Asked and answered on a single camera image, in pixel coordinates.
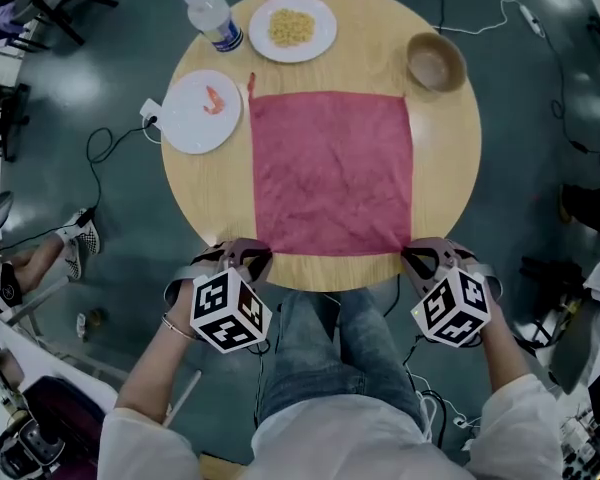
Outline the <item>clear plastic water bottle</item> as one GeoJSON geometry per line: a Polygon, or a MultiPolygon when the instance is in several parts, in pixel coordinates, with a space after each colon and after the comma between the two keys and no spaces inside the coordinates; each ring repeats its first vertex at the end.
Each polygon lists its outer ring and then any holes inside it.
{"type": "Polygon", "coordinates": [[[221,53],[237,49],[243,39],[242,29],[233,19],[226,0],[184,0],[191,24],[221,53]]]}

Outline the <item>person's left forearm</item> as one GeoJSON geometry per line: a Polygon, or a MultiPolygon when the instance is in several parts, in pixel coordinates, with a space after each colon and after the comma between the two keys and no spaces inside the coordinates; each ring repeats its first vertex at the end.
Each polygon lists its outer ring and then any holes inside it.
{"type": "Polygon", "coordinates": [[[178,367],[195,340],[190,326],[194,285],[183,281],[174,305],[119,391],[116,408],[133,410],[156,423],[166,419],[178,367]]]}

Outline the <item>long white power strip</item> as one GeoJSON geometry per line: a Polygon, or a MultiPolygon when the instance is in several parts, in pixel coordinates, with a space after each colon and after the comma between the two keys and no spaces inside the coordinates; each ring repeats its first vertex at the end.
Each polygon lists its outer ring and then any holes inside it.
{"type": "Polygon", "coordinates": [[[521,15],[523,16],[533,33],[536,34],[538,37],[544,39],[546,35],[537,17],[529,10],[529,8],[526,5],[522,3],[518,4],[518,8],[521,15]]]}

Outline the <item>chair with purple cloth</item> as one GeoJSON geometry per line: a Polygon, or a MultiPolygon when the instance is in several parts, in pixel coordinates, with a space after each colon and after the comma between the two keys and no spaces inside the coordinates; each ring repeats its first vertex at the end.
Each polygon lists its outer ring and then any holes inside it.
{"type": "Polygon", "coordinates": [[[38,41],[27,39],[30,32],[27,25],[36,20],[39,11],[35,6],[28,6],[22,12],[16,11],[16,2],[0,5],[0,46],[13,47],[27,53],[38,50],[49,50],[49,47],[38,41]]]}

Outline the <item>person's white shirt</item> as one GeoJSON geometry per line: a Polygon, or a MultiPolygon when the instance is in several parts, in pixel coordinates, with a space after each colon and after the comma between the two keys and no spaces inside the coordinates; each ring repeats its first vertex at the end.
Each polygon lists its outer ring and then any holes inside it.
{"type": "MultiPolygon", "coordinates": [[[[425,441],[414,420],[375,398],[337,395],[294,404],[256,431],[241,480],[561,480],[554,397],[522,376],[484,404],[464,466],[425,441]]],[[[129,409],[106,416],[98,480],[200,480],[179,434],[129,409]]]]}

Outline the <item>maroon domed appliance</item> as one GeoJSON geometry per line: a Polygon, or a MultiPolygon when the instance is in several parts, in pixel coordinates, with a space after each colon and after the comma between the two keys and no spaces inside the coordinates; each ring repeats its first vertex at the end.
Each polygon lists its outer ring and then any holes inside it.
{"type": "Polygon", "coordinates": [[[24,392],[24,415],[0,435],[10,480],[96,480],[105,413],[64,379],[43,376],[24,392]]]}

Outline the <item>white folding table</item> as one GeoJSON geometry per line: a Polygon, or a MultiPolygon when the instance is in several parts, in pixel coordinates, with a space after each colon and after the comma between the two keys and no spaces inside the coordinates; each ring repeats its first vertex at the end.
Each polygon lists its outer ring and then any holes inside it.
{"type": "Polygon", "coordinates": [[[43,375],[60,376],[109,410],[100,438],[97,480],[203,480],[191,446],[164,422],[116,408],[118,396],[110,386],[34,345],[1,319],[0,341],[22,370],[22,389],[43,375]]]}

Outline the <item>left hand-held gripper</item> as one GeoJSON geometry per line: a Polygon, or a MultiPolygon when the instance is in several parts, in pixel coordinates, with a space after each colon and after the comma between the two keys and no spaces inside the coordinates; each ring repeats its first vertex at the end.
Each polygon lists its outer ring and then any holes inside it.
{"type": "Polygon", "coordinates": [[[255,286],[267,279],[272,263],[271,249],[259,240],[218,243],[176,271],[164,300],[174,304],[182,282],[191,280],[190,326],[197,337],[223,354],[259,344],[266,340],[272,312],[255,286]]]}

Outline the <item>white plate with yellow food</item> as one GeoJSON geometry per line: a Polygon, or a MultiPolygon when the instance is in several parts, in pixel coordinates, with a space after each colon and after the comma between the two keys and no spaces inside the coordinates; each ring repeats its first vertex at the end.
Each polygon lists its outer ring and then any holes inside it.
{"type": "Polygon", "coordinates": [[[312,60],[326,52],[337,36],[337,20],[331,9],[320,0],[268,0],[251,17],[249,40],[254,49],[265,58],[279,63],[300,63],[312,60]],[[270,16],[278,9],[287,8],[312,15],[315,30],[310,42],[289,48],[280,48],[268,37],[270,16]]]}

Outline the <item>red cloth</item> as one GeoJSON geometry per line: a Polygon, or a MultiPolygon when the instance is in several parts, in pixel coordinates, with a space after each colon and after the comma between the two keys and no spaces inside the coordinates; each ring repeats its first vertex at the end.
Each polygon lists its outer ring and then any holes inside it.
{"type": "Polygon", "coordinates": [[[366,256],[412,239],[413,145],[403,97],[249,96],[257,238],[276,253],[366,256]]]}

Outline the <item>person's right forearm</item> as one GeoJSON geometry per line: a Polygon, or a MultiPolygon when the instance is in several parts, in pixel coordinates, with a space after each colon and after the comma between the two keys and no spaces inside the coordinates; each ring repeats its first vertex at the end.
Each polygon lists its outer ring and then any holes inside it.
{"type": "Polygon", "coordinates": [[[504,318],[500,306],[487,294],[490,321],[480,330],[493,393],[530,373],[528,364],[504,318]]]}

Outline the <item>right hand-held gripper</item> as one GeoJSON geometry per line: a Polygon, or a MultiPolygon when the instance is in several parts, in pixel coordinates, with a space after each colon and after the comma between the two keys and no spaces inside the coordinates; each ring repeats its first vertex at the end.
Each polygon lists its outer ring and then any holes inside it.
{"type": "Polygon", "coordinates": [[[411,314],[427,339],[461,347],[490,321],[487,294],[497,301],[502,284],[472,251],[452,240],[420,238],[403,249],[401,260],[420,297],[411,314]]]}

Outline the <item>square white power strip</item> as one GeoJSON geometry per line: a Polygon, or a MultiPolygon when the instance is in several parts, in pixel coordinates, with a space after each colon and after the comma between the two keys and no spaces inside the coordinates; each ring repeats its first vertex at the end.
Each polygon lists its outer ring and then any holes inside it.
{"type": "Polygon", "coordinates": [[[139,113],[144,121],[150,122],[152,125],[156,126],[157,128],[161,127],[161,124],[160,124],[161,106],[153,99],[148,98],[142,105],[139,113]]]}

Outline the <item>yellow food heap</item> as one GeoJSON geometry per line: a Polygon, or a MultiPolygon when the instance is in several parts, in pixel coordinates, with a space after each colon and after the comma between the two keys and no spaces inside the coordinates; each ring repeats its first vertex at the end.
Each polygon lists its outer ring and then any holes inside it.
{"type": "Polygon", "coordinates": [[[268,37],[277,47],[289,48],[310,42],[314,30],[315,19],[312,15],[282,8],[270,16],[268,37]]]}

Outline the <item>orange shrimp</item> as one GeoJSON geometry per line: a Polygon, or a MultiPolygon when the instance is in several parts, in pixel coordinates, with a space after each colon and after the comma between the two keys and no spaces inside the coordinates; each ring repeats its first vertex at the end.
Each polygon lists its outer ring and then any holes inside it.
{"type": "Polygon", "coordinates": [[[208,105],[203,106],[203,110],[209,115],[221,114],[225,109],[225,101],[220,94],[211,86],[206,86],[208,105]]]}

